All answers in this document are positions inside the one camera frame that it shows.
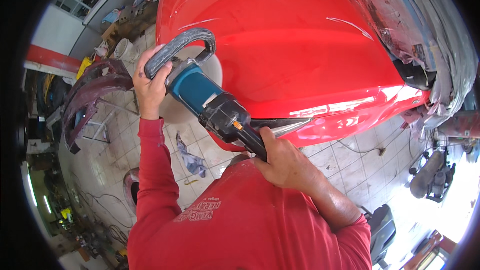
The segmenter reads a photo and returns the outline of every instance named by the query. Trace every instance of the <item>bucket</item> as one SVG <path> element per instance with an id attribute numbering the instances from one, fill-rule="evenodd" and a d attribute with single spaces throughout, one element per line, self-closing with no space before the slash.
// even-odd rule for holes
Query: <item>bucket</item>
<path id="1" fill-rule="evenodd" d="M 140 50 L 129 39 L 121 39 L 113 52 L 113 57 L 129 63 L 134 63 L 139 55 Z"/>

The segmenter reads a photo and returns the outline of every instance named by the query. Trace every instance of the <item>yellow bag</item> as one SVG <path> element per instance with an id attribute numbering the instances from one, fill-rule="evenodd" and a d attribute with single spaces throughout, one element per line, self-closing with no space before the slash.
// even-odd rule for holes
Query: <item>yellow bag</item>
<path id="1" fill-rule="evenodd" d="M 85 71 L 85 68 L 87 68 L 91 64 L 93 64 L 93 63 L 90 60 L 90 57 L 86 56 L 86 57 L 83 58 L 83 61 L 81 62 L 81 65 L 80 65 L 80 68 L 78 69 L 78 72 L 77 72 L 77 80 L 82 76 L 82 74 Z"/>

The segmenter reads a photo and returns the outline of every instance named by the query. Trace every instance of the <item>tire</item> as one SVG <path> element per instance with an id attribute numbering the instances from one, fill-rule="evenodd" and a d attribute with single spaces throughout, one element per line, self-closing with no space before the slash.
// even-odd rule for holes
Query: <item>tire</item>
<path id="1" fill-rule="evenodd" d="M 134 168 L 125 173 L 123 177 L 123 196 L 134 215 L 137 214 L 138 173 L 139 168 Z"/>

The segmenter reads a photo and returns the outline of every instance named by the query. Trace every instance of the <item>long sleeve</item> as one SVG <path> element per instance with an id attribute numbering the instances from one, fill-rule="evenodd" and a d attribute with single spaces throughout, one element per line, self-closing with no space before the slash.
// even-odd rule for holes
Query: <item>long sleeve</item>
<path id="1" fill-rule="evenodd" d="M 343 269 L 371 269 L 370 226 L 363 215 L 336 233 Z"/>
<path id="2" fill-rule="evenodd" d="M 177 204 L 179 187 L 173 177 L 169 150 L 162 131 L 163 119 L 140 118 L 140 173 L 137 193 L 137 223 L 129 246 L 145 244 L 155 232 L 182 210 Z"/>

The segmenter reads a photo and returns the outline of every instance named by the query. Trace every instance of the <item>yellow object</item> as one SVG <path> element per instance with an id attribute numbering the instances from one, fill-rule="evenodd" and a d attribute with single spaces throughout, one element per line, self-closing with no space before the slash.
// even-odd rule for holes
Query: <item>yellow object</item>
<path id="1" fill-rule="evenodd" d="M 62 210 L 60 213 L 63 216 L 63 219 L 67 219 L 67 215 L 72 214 L 72 210 L 67 207 L 66 209 Z"/>
<path id="2" fill-rule="evenodd" d="M 122 255 L 123 257 L 127 256 L 127 249 L 120 249 L 118 250 L 118 253 Z"/>
<path id="3" fill-rule="evenodd" d="M 45 103 L 47 103 L 47 96 L 49 94 L 49 89 L 50 89 L 50 85 L 52 84 L 52 80 L 53 78 L 55 77 L 54 74 L 47 74 L 46 75 L 46 78 L 44 80 L 44 83 L 43 83 L 43 101 Z"/>
<path id="4" fill-rule="evenodd" d="M 86 57 L 83 58 L 83 61 L 81 62 L 81 65 L 80 65 L 80 68 L 78 68 L 77 80 L 82 76 L 82 74 L 85 71 L 85 68 L 87 68 L 91 64 L 92 64 L 92 61 L 90 60 L 89 57 L 86 56 Z"/>

